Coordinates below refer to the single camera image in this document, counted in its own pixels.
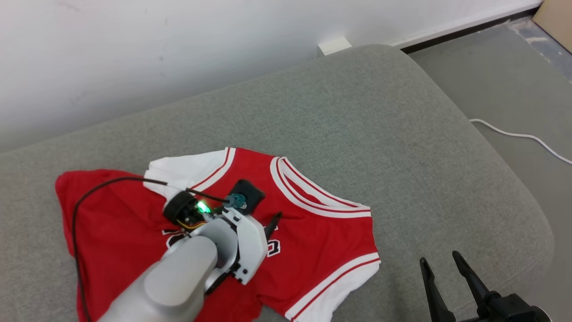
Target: green light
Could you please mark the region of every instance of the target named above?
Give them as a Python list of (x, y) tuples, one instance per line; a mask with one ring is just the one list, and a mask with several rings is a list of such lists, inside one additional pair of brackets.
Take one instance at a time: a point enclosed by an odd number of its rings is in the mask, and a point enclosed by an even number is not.
[(197, 208), (202, 212), (202, 213), (209, 213), (210, 214), (210, 209), (207, 205), (205, 205), (204, 202), (199, 201), (197, 202)]

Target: white cable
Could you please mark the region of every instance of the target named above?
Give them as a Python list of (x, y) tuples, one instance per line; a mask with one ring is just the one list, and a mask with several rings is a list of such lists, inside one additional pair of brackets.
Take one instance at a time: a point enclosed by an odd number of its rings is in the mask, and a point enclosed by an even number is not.
[(508, 133), (508, 132), (505, 132), (505, 131), (503, 131), (503, 130), (501, 130), (501, 129), (495, 128), (495, 127), (492, 126), (491, 124), (489, 124), (489, 123), (487, 123), (487, 122), (485, 122), (485, 121), (483, 121), (483, 120), (481, 120), (481, 119), (470, 119), (469, 121), (482, 123), (482, 124), (484, 124), (484, 125), (490, 127), (491, 129), (493, 129), (493, 130), (495, 130), (495, 131), (497, 131), (497, 132), (499, 132), (499, 133), (502, 133), (502, 134), (504, 134), (504, 135), (516, 136), (516, 137), (518, 137), (518, 138), (534, 139), (534, 140), (536, 140), (538, 143), (542, 144), (542, 146), (543, 146), (544, 148), (546, 148), (548, 151), (550, 151), (550, 153), (552, 153), (552, 154), (553, 154), (555, 157), (557, 157), (558, 159), (560, 159), (560, 160), (562, 160), (562, 161), (564, 161), (564, 162), (566, 162), (566, 163), (568, 163), (568, 164), (572, 164), (572, 161), (570, 161), (570, 160), (568, 160), (568, 159), (566, 159), (566, 158), (563, 158), (562, 156), (560, 156), (560, 154), (554, 152), (554, 150), (552, 150), (549, 146), (547, 146), (546, 143), (544, 143), (541, 139), (537, 138), (537, 137), (534, 136), (534, 135)]

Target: t-shirt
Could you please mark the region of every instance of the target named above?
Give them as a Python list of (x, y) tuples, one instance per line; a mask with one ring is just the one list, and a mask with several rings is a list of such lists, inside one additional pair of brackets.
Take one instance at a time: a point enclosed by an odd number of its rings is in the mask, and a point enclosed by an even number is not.
[[(58, 178), (56, 190), (70, 253), (75, 202), (93, 186), (125, 175), (130, 174), (97, 170), (67, 172)], [(262, 304), (288, 320), (328, 322), (347, 294), (379, 269), (370, 208), (326, 192), (286, 158), (227, 148), (153, 161), (145, 177), (176, 181), (218, 197), (226, 196), (239, 179), (246, 179), (265, 193), (253, 217), (267, 225), (276, 213), (283, 214), (254, 278), (247, 285), (227, 278), (206, 298), (197, 322), (250, 322)], [(162, 216), (165, 202), (180, 191), (144, 185), (111, 184), (80, 207), (78, 250), (94, 320), (182, 236)], [(196, 197), (211, 208), (220, 205)], [(78, 314), (84, 321), (79, 298)]]

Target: black wire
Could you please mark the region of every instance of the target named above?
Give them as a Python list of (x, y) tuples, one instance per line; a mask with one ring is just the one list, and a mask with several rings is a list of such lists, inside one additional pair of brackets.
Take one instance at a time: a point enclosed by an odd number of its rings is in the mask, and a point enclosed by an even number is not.
[[(111, 179), (109, 181), (106, 181), (104, 183), (100, 183), (97, 186), (93, 187), (91, 190), (89, 190), (88, 192), (86, 192), (77, 202), (76, 205), (73, 209), (73, 215), (72, 215), (72, 220), (71, 220), (71, 239), (73, 241), (73, 253), (74, 253), (74, 258), (76, 259), (76, 271), (77, 271), (77, 284), (80, 287), (80, 295), (81, 295), (81, 306), (84, 308), (84, 315), (85, 315), (85, 319), (88, 322), (92, 322), (92, 317), (89, 315), (89, 311), (88, 311), (88, 305), (85, 301), (85, 290), (84, 290), (84, 282), (82, 281), (81, 278), (81, 270), (80, 270), (80, 259), (78, 256), (78, 252), (77, 252), (77, 239), (76, 239), (76, 218), (77, 218), (77, 210), (80, 207), (80, 204), (82, 203), (82, 201), (84, 201), (87, 197), (89, 197), (92, 193), (96, 192), (97, 190), (115, 183), (115, 182), (119, 182), (119, 181), (125, 181), (125, 180), (131, 180), (131, 181), (144, 181), (144, 182), (150, 182), (150, 183), (156, 183), (156, 184), (161, 184), (163, 186), (167, 186), (168, 183), (164, 182), (164, 181), (159, 181), (159, 180), (154, 180), (154, 179), (147, 179), (147, 178), (140, 178), (137, 176), (121, 176), (119, 178), (115, 178), (115, 179)], [(219, 201), (222, 203), (226, 203), (228, 202), (228, 200), (226, 199), (221, 199), (221, 198), (217, 198), (217, 197), (213, 197), (211, 195), (202, 193), (201, 191), (197, 191), (191, 188), (187, 188), (185, 189), (185, 191), (188, 191), (190, 193), (194, 193), (197, 194), (199, 196), (203, 196), (205, 198), (209, 198), (212, 199), (214, 201)]]

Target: red fabric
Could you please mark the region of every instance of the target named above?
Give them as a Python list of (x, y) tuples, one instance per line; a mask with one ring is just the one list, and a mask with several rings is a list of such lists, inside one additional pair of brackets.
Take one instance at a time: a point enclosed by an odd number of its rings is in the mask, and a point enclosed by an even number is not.
[[(284, 315), (286, 311), (336, 269), (356, 257), (377, 252), (372, 219), (323, 217), (291, 203), (276, 187), (269, 170), (272, 156), (236, 149), (230, 169), (204, 192), (223, 197), (239, 179), (251, 181), (265, 192), (253, 216), (263, 225), (282, 212), (272, 239), (280, 241), (280, 253), (267, 257), (248, 285), (228, 278), (205, 300), (197, 322), (250, 322), (265, 304)], [(89, 189), (106, 180), (131, 175), (121, 171), (74, 171), (56, 182), (70, 253), (72, 211)], [(314, 202), (317, 199), (295, 188)], [(219, 203), (203, 199), (211, 209)], [(178, 230), (162, 216), (165, 199), (141, 182), (120, 182), (102, 188), (86, 199), (77, 218), (77, 239), (87, 303), (94, 321), (111, 302), (167, 250)], [(78, 298), (80, 321), (85, 321)]]

